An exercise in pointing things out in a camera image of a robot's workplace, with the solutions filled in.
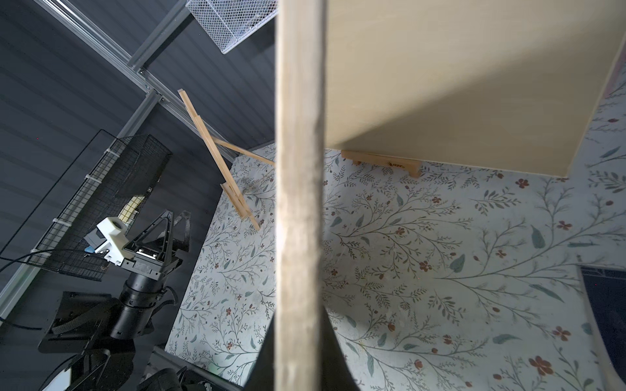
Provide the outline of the plywood board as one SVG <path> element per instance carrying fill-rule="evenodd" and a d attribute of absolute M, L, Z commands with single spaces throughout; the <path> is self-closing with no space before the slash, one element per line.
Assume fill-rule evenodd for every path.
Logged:
<path fill-rule="evenodd" d="M 321 388 L 325 1 L 281 1 L 276 21 L 276 390 Z"/>
<path fill-rule="evenodd" d="M 622 1 L 332 1 L 325 143 L 564 176 L 624 42 Z"/>

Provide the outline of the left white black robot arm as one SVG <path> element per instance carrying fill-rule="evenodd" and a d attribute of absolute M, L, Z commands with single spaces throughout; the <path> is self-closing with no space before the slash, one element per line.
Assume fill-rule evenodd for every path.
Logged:
<path fill-rule="evenodd" d="M 130 275 L 119 296 L 65 292 L 39 344 L 44 354 L 68 353 L 42 390 L 118 390 L 134 371 L 135 339 L 153 332 L 153 316 L 179 297 L 167 286 L 190 247 L 191 215 L 164 211 L 133 239 L 118 217 L 102 220 L 85 239 L 92 255 Z"/>

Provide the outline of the dark blue booklet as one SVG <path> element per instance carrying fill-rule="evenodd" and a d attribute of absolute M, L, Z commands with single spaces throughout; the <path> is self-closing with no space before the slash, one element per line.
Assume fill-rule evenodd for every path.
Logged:
<path fill-rule="evenodd" d="M 625 389 L 625 271 L 579 266 L 585 310 L 605 390 Z"/>

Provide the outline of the yellow sticky notes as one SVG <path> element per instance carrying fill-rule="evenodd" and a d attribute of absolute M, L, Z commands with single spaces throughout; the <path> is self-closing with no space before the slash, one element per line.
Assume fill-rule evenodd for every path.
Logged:
<path fill-rule="evenodd" d="M 140 212 L 140 208 L 143 205 L 144 196 L 136 195 L 133 196 L 127 204 L 122 208 L 122 211 L 119 213 L 118 217 L 122 220 L 127 227 L 131 227 L 133 222 L 135 221 L 136 216 Z"/>

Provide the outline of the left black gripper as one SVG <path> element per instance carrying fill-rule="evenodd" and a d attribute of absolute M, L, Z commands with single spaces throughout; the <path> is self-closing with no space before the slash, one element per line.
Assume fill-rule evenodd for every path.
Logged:
<path fill-rule="evenodd" d="M 175 218 L 172 211 L 165 210 L 122 248 L 127 257 L 121 268 L 151 280 L 164 280 L 182 264 L 179 253 L 190 250 L 191 216 L 184 210 Z"/>

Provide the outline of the wooden easel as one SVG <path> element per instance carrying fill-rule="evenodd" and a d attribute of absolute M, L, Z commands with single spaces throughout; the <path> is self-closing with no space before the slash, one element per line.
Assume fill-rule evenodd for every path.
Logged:
<path fill-rule="evenodd" d="M 261 161 L 262 163 L 266 163 L 270 165 L 271 167 L 275 167 L 276 163 L 265 157 L 259 156 L 253 152 L 250 152 L 243 148 L 239 148 L 238 146 L 234 144 L 228 143 L 218 138 L 214 138 L 208 131 L 208 128 L 204 120 L 201 118 L 201 116 L 198 115 L 195 107 L 192 104 L 192 101 L 189 99 L 187 95 L 187 92 L 185 90 L 180 89 L 178 90 L 178 93 L 184 103 L 187 113 L 191 117 L 195 127 L 197 128 L 201 138 L 203 139 L 205 146 L 210 151 L 210 154 L 211 156 L 213 156 L 213 159 L 216 165 L 218 166 L 218 169 L 220 170 L 222 176 L 226 180 L 226 182 L 221 185 L 223 191 L 227 194 L 229 200 L 231 201 L 232 205 L 234 206 L 234 208 L 240 215 L 241 219 L 242 220 L 249 219 L 253 228 L 256 231 L 259 231 L 260 230 L 259 222 L 254 216 L 252 209 L 249 208 L 249 205 L 246 203 L 243 193 L 241 192 L 238 185 L 236 184 L 236 181 L 233 178 L 230 172 L 230 169 L 228 169 L 225 159 L 221 155 L 221 152 L 219 151 L 218 146 L 222 146 L 232 151 L 239 152 L 240 154 L 244 156 L 251 157 L 253 159 L 256 159 L 257 161 Z"/>
<path fill-rule="evenodd" d="M 346 150 L 342 150 L 341 155 L 343 158 L 353 161 L 356 165 L 367 163 L 374 166 L 403 169 L 414 179 L 419 179 L 422 174 L 422 162 L 418 160 Z"/>

